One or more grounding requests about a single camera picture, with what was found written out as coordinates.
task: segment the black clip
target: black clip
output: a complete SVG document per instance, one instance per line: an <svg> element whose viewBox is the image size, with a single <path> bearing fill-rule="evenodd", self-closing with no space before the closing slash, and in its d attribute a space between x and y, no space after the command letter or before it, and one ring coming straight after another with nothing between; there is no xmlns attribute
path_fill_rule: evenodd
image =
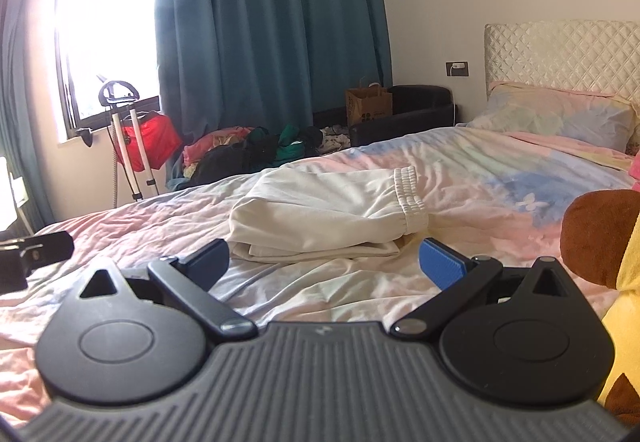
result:
<svg viewBox="0 0 640 442"><path fill-rule="evenodd" d="M74 240L66 231L1 242L0 294L23 291L33 271L64 262L73 253Z"/></svg>

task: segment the dark curtain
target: dark curtain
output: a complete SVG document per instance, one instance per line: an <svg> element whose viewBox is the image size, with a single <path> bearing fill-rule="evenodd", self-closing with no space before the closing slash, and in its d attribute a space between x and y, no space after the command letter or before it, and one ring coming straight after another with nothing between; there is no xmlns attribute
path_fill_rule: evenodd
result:
<svg viewBox="0 0 640 442"><path fill-rule="evenodd" d="M162 110L185 135L279 132L390 85L383 0L156 0Z"/></svg>
<svg viewBox="0 0 640 442"><path fill-rule="evenodd" d="M25 0L0 0L0 156L14 177L24 177L29 201L22 207L38 231L53 223L40 176L27 108Z"/></svg>

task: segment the stuffed animal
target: stuffed animal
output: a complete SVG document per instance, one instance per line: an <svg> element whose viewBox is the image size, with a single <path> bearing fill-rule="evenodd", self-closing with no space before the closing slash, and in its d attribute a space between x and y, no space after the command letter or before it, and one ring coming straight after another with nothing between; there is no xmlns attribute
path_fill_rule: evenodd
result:
<svg viewBox="0 0 640 442"><path fill-rule="evenodd" d="M640 424L640 193L578 197L564 214L560 251L572 273L620 291L602 320L616 356L598 401L624 424Z"/></svg>

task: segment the bedsheet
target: bedsheet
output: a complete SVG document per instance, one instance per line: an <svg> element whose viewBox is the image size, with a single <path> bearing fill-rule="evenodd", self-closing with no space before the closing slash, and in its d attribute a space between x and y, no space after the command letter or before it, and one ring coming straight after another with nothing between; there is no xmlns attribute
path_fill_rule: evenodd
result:
<svg viewBox="0 0 640 442"><path fill-rule="evenodd" d="M258 325L380 320L388 327L438 291L417 263L424 237L505 265L559 257L566 207L588 191L631 187L631 160L564 137L455 127L298 161L288 166L316 173L414 166L430 213L428 229L403 237L392 257L291 265L231 260L211 293ZM44 229L69 231L76 252L68 262L34 273L27 291L0 297L0 412L19 425L46 404L33 346L83 271L104 258L127 267L161 255L187 255L225 238L231 207L259 177L231 177ZM576 281L604 314L616 293Z"/></svg>

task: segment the white headboard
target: white headboard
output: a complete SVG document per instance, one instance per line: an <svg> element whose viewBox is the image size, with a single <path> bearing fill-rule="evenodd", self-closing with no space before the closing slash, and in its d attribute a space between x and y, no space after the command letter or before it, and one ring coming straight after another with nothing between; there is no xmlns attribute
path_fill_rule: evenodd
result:
<svg viewBox="0 0 640 442"><path fill-rule="evenodd" d="M640 106L640 24L556 20L484 28L487 88L494 81L617 94Z"/></svg>

